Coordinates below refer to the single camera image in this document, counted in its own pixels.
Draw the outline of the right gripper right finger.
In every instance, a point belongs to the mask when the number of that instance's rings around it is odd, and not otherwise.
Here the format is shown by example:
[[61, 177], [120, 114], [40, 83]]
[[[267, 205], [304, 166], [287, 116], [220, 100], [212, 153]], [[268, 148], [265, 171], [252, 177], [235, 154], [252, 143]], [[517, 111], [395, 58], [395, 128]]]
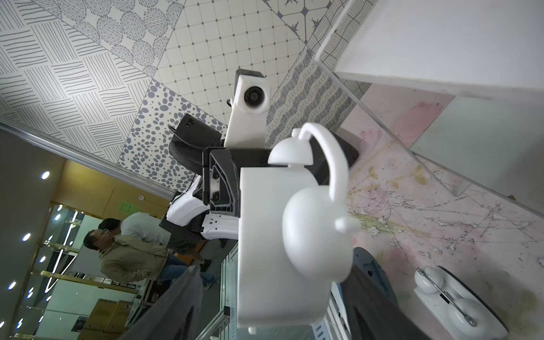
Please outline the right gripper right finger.
[[356, 266], [341, 283], [341, 292], [352, 339], [429, 338]]

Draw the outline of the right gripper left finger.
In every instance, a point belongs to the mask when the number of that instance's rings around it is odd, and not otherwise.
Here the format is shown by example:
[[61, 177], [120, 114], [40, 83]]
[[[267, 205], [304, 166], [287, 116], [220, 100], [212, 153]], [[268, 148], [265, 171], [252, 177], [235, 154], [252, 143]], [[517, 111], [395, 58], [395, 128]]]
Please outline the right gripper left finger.
[[202, 298], [200, 269], [190, 266], [120, 340], [195, 339]]

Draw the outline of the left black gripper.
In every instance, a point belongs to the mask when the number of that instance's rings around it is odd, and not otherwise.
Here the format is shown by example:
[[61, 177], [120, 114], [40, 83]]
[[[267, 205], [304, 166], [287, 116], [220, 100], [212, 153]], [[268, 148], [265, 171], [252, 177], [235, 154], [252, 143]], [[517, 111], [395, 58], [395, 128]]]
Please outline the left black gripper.
[[212, 213], [239, 217], [241, 170], [268, 167], [270, 149], [208, 147], [203, 151], [203, 203]]

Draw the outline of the white metal twin-bell alarm clock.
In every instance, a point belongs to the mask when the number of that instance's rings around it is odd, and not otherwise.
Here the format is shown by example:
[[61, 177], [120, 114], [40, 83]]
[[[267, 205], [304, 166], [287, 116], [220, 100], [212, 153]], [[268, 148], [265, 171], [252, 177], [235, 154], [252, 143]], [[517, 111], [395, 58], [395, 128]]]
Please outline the white metal twin-bell alarm clock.
[[418, 268], [414, 292], [453, 339], [506, 339], [500, 317], [466, 284], [442, 266]]

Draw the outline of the white plastic twin-bell alarm clock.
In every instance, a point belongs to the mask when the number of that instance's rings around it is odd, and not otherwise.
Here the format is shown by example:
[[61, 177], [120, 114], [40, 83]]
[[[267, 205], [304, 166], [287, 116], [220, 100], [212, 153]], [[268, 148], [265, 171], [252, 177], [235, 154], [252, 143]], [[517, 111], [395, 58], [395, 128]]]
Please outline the white plastic twin-bell alarm clock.
[[347, 207], [347, 159], [333, 134], [306, 123], [240, 173], [237, 325], [319, 322], [353, 264], [361, 222]]

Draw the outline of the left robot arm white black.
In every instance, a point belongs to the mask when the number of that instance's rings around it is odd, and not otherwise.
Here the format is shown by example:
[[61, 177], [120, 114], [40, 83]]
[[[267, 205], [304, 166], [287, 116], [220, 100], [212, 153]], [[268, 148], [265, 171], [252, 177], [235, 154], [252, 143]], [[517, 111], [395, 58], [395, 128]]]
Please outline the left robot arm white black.
[[169, 130], [170, 155], [195, 177], [176, 192], [160, 226], [178, 237], [239, 239], [241, 170], [267, 167], [270, 149], [226, 148], [220, 132], [190, 114]]

